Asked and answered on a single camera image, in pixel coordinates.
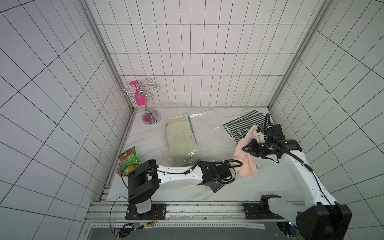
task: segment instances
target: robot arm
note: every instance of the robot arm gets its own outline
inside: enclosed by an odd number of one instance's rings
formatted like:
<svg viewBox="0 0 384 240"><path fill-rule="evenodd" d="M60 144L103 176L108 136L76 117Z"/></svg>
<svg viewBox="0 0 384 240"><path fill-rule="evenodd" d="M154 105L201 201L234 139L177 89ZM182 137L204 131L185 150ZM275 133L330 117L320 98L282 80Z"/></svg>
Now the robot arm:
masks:
<svg viewBox="0 0 384 240"><path fill-rule="evenodd" d="M176 184L209 186L214 193L225 184L233 182L230 168L240 167L237 160L223 162L197 161L192 167L165 167L151 159L139 165L128 174L128 202L135 204L137 212L143 214L151 211L151 196L164 186Z"/></svg>
<svg viewBox="0 0 384 240"><path fill-rule="evenodd" d="M348 206L337 203L308 165L298 143L285 139L280 125L267 126L265 131L265 141L263 138L252 139L243 150L263 159L268 159L271 154L277 155L291 172L304 197L305 206L286 202L276 195L265 195L260 200L263 200L260 211L274 213L290 221L298 227L304 239L343 239L352 218Z"/></svg>

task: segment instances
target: pink hanger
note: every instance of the pink hanger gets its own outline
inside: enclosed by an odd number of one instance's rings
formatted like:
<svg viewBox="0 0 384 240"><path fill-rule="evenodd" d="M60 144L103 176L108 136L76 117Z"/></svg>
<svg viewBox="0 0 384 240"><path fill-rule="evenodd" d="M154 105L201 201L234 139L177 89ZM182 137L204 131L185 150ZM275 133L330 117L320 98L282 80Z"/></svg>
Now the pink hanger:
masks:
<svg viewBox="0 0 384 240"><path fill-rule="evenodd" d="M136 84L138 83L138 82L140 82L140 81L132 81L132 82L130 82L129 83L129 85L130 86L136 86ZM138 88L136 88L136 91L135 91L135 99L134 99L135 101L136 101L136 104L138 105L138 106L143 106L143 105L145 105L145 96L143 96L143 95L139 95L139 89Z"/></svg>

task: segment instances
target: red wire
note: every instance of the red wire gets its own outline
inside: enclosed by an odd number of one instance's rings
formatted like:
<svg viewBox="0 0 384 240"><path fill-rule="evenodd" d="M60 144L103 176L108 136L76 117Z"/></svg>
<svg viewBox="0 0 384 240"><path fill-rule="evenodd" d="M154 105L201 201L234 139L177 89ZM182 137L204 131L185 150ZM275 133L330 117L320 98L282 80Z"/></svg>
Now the red wire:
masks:
<svg viewBox="0 0 384 240"><path fill-rule="evenodd" d="M154 212L155 212L155 214L156 214L156 217L155 217L155 219L151 222L152 224L156 224L157 223L157 221L159 220L159 213L156 211L156 210L153 210Z"/></svg>

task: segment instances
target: white table surface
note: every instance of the white table surface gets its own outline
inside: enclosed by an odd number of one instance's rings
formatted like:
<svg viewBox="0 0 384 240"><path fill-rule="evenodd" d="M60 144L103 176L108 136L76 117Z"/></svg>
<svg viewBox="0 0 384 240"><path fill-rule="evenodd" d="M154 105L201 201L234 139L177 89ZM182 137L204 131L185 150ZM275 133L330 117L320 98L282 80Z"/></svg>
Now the white table surface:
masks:
<svg viewBox="0 0 384 240"><path fill-rule="evenodd" d="M144 109L139 109L131 131L128 135L124 150L136 146L136 154L145 162L156 159L158 165L171 166L169 159L165 119L188 114L191 116L200 156L203 160L210 156L218 159L231 159L236 144L224 131L222 125L243 116L254 109L249 108L217 108L217 109L187 109L187 108L157 108L162 115L159 123L153 126L145 125L142 120ZM264 114L267 108L257 109ZM271 160L253 157L260 164L257 176L241 177L215 194L204 185L175 189L159 188L153 195L152 201L259 201L264 194L277 194L287 201L303 201L303 197L288 169L284 164L276 164ZM128 197L128 190L115 173L107 201L115 201L118 197Z"/></svg>

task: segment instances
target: snack bag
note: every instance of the snack bag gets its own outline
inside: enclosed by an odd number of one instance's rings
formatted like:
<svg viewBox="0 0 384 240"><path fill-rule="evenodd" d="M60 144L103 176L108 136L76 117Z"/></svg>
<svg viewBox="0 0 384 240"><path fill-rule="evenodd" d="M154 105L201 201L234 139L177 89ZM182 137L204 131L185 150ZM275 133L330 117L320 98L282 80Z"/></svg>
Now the snack bag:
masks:
<svg viewBox="0 0 384 240"><path fill-rule="evenodd" d="M120 155L118 155L119 162L116 166L116 173L121 177L121 171L125 168L124 172L122 173L123 177L127 177L128 173L132 171L133 169L137 168L139 164L141 164L141 161L136 156L136 150L135 147L132 147L131 149L128 149L127 151L122 152Z"/></svg>

